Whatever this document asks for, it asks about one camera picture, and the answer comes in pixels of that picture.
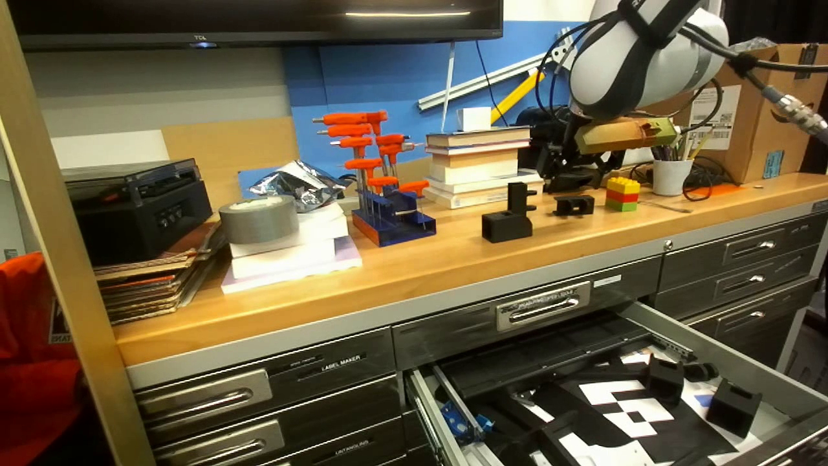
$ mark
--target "blue wall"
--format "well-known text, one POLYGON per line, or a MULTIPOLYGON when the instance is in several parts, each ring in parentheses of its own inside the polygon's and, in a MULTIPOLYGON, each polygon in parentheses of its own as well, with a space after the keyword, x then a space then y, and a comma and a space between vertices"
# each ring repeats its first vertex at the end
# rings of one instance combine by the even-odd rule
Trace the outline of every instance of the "blue wall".
MULTIPOLYGON (((548 22, 508 22, 502 40, 478 43, 487 70, 508 67, 513 63, 543 54, 555 35, 574 23, 548 22)), ((440 132, 442 107, 418 111, 422 97, 445 89, 445 67, 451 45, 307 45, 282 47, 286 70, 286 97, 299 145, 299 158, 329 172, 345 175, 342 164, 351 155, 330 149, 330 140, 321 132, 323 127, 312 120, 329 111, 389 111, 383 132, 405 132, 413 142, 425 142, 425 135, 440 132)), ((474 43, 455 43, 455 78, 483 75, 483 66, 477 54, 474 43)), ((495 102, 508 97, 521 78, 495 85, 495 102)), ((458 109, 462 107, 491 107, 487 91, 451 102, 445 131, 458 131, 458 109)), ((521 109, 535 107, 528 97, 517 109, 508 115, 515 122, 521 109)), ((400 155, 400 160, 425 158, 425 145, 400 155)))

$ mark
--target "drawer handle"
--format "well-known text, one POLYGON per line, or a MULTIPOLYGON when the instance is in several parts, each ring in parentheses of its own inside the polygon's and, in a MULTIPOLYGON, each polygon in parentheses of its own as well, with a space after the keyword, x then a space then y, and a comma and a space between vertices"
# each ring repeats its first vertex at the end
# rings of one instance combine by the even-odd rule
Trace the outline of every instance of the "drawer handle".
POLYGON ((524 318, 535 318, 535 316, 543 316, 543 314, 570 312, 570 308, 577 308, 577 307, 579 307, 577 298, 566 298, 566 302, 559 302, 559 304, 550 304, 550 307, 541 307, 541 308, 513 314, 509 321, 524 321, 524 318))
POLYGON ((737 330, 751 327, 752 321, 764 321, 764 318, 765 318, 764 312, 751 312, 751 314, 739 314, 739 316, 717 318, 717 325, 722 333, 737 333, 737 330))
POLYGON ((174 412, 158 414, 158 417, 152 417, 152 422, 170 422, 170 419, 182 419, 182 417, 194 417, 194 414, 201 414, 201 412, 210 412, 210 409, 242 404, 251 397, 253 397, 251 388, 227 391, 227 395, 222 395, 218 399, 206 399, 201 404, 192 404, 192 406, 184 406, 184 409, 174 409, 174 412))
POLYGON ((218 450, 214 457, 200 458, 200 462, 194 462, 194 466, 218 465, 218 462, 227 462, 227 458, 237 458, 237 457, 253 457, 253 453, 260 453, 260 450, 263 450, 263 440, 255 437, 255 440, 218 450))

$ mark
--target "white cup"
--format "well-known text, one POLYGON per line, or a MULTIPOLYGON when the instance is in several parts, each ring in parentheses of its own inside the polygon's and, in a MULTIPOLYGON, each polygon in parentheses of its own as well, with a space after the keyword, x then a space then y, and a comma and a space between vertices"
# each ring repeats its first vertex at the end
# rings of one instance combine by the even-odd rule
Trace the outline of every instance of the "white cup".
POLYGON ((654 160, 651 166, 651 192, 659 197, 682 195, 682 182, 687 179, 694 160, 654 160))

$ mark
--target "paper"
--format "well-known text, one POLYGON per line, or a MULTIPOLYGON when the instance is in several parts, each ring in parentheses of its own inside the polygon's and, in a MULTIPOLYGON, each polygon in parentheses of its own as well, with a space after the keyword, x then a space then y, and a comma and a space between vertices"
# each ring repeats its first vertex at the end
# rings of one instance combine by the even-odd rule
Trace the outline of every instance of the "paper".
POLYGON ((541 450, 528 453, 528 462, 532 462, 532 466, 550 466, 541 450))
POLYGON ((649 353, 642 349, 642 353, 621 356, 621 366, 649 366, 649 353))
POLYGON ((541 404, 531 401, 528 397, 521 397, 517 404, 531 412, 532 417, 537 417, 541 422, 553 422, 553 414, 548 414, 541 404))
POLYGON ((640 382, 608 382, 608 384, 581 384, 579 391, 586 397, 592 406, 615 404, 612 395, 623 391, 643 391, 640 382))
POLYGON ((161 131, 51 138, 60 170, 169 160, 161 131))
POLYGON ((673 414, 658 399, 625 399, 618 401, 623 412, 636 412, 643 422, 671 422, 673 414))
POLYGON ((325 276, 325 272, 342 272, 342 269, 354 269, 361 268, 360 248, 350 236, 337 238, 337 258, 330 261, 317 261, 317 264, 275 264, 271 272, 258 276, 258 278, 235 278, 233 268, 224 276, 222 294, 240 294, 240 291, 253 291, 253 287, 266 287, 275 283, 286 283, 286 281, 303 281, 310 276, 325 276))
POLYGON ((559 444, 577 462, 577 466, 612 465, 612 466, 654 466, 640 444, 625 444, 618 449, 586 447, 581 437, 564 436, 559 444))

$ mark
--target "white device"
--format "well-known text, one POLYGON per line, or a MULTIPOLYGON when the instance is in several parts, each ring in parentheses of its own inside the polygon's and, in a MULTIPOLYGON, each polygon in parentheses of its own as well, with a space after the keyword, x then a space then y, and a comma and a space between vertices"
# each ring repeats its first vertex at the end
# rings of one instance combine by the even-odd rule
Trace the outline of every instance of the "white device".
POLYGON ((709 83, 724 61, 681 37, 682 23, 726 45, 718 15, 699 0, 596 0, 603 19, 579 45, 571 67, 571 111, 586 120, 615 120, 640 107, 667 102, 709 83))

